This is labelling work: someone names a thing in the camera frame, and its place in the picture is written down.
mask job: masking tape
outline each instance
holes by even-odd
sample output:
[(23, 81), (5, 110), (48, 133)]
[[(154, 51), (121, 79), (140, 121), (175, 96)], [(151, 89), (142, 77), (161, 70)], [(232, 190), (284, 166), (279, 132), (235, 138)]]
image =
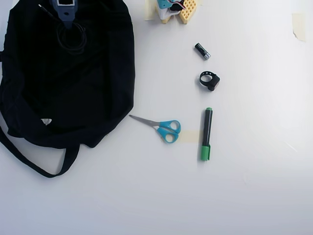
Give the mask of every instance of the masking tape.
[(292, 28), (293, 34), (300, 41), (306, 42), (305, 37), (305, 15), (293, 14), (292, 15)]
[(156, 0), (145, 0), (145, 21), (154, 20), (156, 13)]
[(203, 131), (197, 130), (186, 130), (181, 131), (178, 143), (200, 143), (202, 141)]

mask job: scissors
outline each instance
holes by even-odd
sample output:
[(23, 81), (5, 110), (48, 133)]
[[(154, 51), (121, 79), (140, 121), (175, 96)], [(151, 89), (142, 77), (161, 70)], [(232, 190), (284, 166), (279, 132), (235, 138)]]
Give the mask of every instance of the scissors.
[(181, 125), (177, 120), (156, 122), (133, 115), (130, 115), (130, 117), (155, 128), (156, 131), (161, 135), (162, 139), (167, 143), (174, 143), (178, 139)]

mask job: bag strap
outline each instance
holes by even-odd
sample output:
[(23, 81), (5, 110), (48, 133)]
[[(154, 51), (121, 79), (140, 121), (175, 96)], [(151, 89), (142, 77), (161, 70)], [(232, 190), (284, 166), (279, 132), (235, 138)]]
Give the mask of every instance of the bag strap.
[(80, 145), (76, 147), (71, 147), (66, 149), (65, 153), (65, 158), (63, 162), (62, 169), (60, 173), (58, 174), (50, 174), (46, 172), (45, 170), (41, 169), (37, 165), (33, 164), (30, 160), (28, 160), (16, 147), (15, 145), (8, 139), (8, 137), (5, 135), (3, 130), (0, 127), (0, 142), (17, 158), (19, 159), (22, 163), (26, 164), (33, 170), (37, 171), (39, 174), (47, 177), (47, 178), (54, 178), (59, 175), (63, 175), (65, 172), (69, 170), (69, 168), (72, 166), (74, 161), (77, 158), (78, 152), (79, 152), (79, 147)]

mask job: black bag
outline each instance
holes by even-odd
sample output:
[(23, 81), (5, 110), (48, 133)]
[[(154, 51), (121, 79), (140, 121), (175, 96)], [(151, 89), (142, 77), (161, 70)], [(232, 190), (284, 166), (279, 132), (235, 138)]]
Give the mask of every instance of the black bag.
[(8, 134), (43, 147), (66, 149), (53, 175), (30, 162), (0, 129), (0, 142), (45, 177), (64, 174), (80, 144), (95, 147), (133, 107), (134, 33), (123, 0), (78, 0), (76, 20), (86, 29), (84, 52), (73, 55), (57, 40), (58, 17), (49, 0), (20, 0), (10, 11), (0, 111)]

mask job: white label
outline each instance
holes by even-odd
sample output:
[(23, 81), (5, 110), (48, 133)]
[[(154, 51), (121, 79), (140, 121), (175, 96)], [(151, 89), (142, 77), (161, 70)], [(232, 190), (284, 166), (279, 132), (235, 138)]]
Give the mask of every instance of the white label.
[(44, 118), (44, 119), (41, 119), (41, 121), (43, 121), (43, 123), (44, 123), (46, 126), (48, 126), (48, 125), (52, 122), (52, 119), (46, 119), (46, 118)]

